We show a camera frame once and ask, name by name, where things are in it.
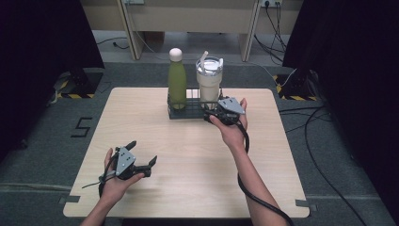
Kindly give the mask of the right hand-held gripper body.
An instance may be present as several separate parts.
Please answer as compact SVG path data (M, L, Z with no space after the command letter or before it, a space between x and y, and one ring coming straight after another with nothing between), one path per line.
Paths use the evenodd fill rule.
M246 114L246 110L234 97L218 100L216 107L210 110L213 110L215 117L225 125L236 124L239 122L240 116Z

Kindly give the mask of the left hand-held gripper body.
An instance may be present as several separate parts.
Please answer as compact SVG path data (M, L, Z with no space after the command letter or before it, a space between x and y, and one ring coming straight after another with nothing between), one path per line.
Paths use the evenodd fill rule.
M136 166L135 161L136 157L127 146L119 148L115 175L121 180L128 180L139 173L143 173L145 177L152 175L152 161L146 166Z

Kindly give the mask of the dark wire basket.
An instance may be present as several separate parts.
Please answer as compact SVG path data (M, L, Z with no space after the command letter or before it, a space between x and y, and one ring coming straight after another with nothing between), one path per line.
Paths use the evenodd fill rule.
M222 89L218 90L215 101L202 101L199 88L186 90L186 101L182 104L172 103L168 95L168 114L171 120L202 119L206 110L214 110L217 101L223 98Z

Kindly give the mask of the cream tumbler with straw lid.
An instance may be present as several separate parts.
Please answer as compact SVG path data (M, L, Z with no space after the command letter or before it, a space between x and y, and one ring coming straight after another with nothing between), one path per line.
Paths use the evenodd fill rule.
M214 109L219 98L224 59L209 56L205 51L196 64L199 83L199 103L202 108Z

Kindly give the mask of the green bottle with white cap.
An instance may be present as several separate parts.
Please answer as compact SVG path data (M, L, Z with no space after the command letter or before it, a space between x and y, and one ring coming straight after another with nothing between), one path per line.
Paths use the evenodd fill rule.
M169 51L168 94L173 109L184 109L186 103L186 72L183 65L183 52L179 48Z

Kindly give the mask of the person's left hand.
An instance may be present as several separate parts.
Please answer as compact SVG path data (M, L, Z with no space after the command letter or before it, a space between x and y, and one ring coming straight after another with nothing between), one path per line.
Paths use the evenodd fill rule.
M127 189L144 177L143 173L134 175L128 180L121 180L118 177L107 180L104 184L100 200L102 202L118 202Z

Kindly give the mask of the person's right hand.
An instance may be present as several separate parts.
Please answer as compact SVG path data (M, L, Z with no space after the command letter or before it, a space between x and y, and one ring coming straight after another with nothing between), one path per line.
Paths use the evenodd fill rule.
M210 121L219 129L223 141L232 153L245 150L245 137L237 125L225 125L215 116L211 116Z

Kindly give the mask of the black stand base hazard tape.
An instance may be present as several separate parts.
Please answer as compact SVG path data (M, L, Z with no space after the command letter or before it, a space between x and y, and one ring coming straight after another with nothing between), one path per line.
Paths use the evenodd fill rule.
M88 71L84 69L72 70L61 83L57 90L57 98L91 99L103 77L102 72Z
M296 69L273 76L278 96L283 100L316 101L317 97L306 74Z

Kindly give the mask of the dark curtain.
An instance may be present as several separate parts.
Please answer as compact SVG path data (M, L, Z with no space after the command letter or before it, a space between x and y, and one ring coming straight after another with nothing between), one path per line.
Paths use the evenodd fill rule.
M399 224L399 0L303 0L283 63L317 72L355 157Z
M81 0L0 0L0 162L65 72L104 65Z

